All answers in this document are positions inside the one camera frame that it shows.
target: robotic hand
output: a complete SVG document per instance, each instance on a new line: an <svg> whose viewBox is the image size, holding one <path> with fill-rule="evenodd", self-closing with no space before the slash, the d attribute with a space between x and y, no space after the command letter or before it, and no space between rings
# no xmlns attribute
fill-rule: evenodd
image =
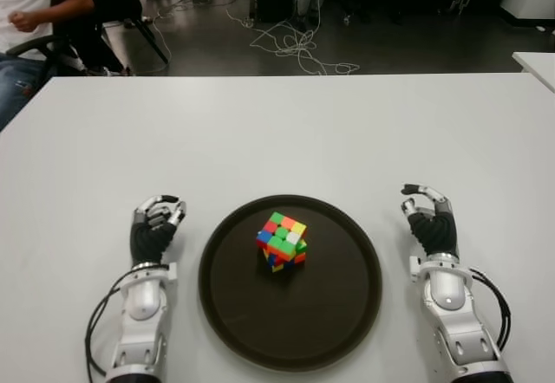
<svg viewBox="0 0 555 383"><path fill-rule="evenodd" d="M421 263L412 256L410 272L413 282L421 284L422 302L447 364L449 382L513 383L500 349L476 315L470 291L473 271L459 265L449 200L422 185L405 185L402 194L421 194L434 203L433 210L417 208L409 198L402 211L428 257Z"/></svg>
<svg viewBox="0 0 555 383"><path fill-rule="evenodd" d="M161 260L185 215L185 202L170 195L152 197L134 212L130 239L133 268L120 285L125 298L123 329L106 382L164 380L170 322L167 286L177 275L175 263L162 265Z"/></svg>

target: black cable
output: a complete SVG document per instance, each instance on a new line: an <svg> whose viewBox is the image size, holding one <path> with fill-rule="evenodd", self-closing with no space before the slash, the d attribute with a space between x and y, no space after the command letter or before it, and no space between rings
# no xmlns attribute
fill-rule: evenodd
<svg viewBox="0 0 555 383"><path fill-rule="evenodd" d="M101 376L106 376L106 371L104 371L102 367L100 367L98 363L95 361L91 350L91 339L93 336L93 332L95 331L96 324L98 324L98 321L101 319L102 314L104 313L104 310L106 309L106 306L108 305L108 301L110 300L112 295L115 295L118 292L120 292L121 288L119 288L118 285L121 283L121 281L123 281L126 277L128 277L129 275L132 275L133 273L140 272L142 270L147 270L147 269L168 270L169 266L167 264L154 264L150 266L142 266L140 268L129 270L126 274L120 276L118 280L114 282L114 284L112 285L108 293L101 299L98 305L96 305L96 308L93 311L93 314L90 316L90 319L88 320L88 325L87 325L87 333L85 334L85 357L87 360L87 376L88 376L89 383L93 383L93 376L90 369L91 366L98 374L100 374Z"/></svg>
<svg viewBox="0 0 555 383"><path fill-rule="evenodd" d="M497 346L500 351L503 351L509 340L509 335L511 334L511 309L509 308L509 304L503 294L501 294L501 291L487 278L486 275L476 269L470 269L470 271L474 273L472 276L473 279L485 284L497 297L499 309L501 311L501 329L497 339Z"/></svg>

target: chair leg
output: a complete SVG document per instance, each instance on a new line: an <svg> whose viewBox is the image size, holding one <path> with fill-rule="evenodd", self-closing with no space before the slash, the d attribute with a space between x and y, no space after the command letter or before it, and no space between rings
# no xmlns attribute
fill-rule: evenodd
<svg viewBox="0 0 555 383"><path fill-rule="evenodd" d="M135 25L135 28L137 28L139 30L139 32L145 37L148 44L154 49L154 51L156 51L156 54L158 54L160 59L165 64L168 64L169 63L168 59L166 58L164 53L161 51L160 47L156 44L156 41L154 40L153 36L151 36L152 32L150 32L150 29L146 28L144 23L142 23L140 20L132 19L132 22Z"/></svg>

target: jeans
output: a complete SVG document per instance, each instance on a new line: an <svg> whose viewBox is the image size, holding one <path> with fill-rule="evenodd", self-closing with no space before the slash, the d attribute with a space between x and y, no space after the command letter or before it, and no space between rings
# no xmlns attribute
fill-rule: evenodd
<svg viewBox="0 0 555 383"><path fill-rule="evenodd" d="M44 62L0 53L0 132L40 88Z"/></svg>

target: round tray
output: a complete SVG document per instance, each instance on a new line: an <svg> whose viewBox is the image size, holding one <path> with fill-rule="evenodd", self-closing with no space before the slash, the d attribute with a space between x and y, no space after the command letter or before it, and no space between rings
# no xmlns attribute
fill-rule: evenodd
<svg viewBox="0 0 555 383"><path fill-rule="evenodd" d="M271 272L256 236L278 211L306 224L306 262ZM235 353L301 372L328 366L368 333L382 299L372 243L346 214L314 198L246 204L213 232L199 271L206 317Z"/></svg>

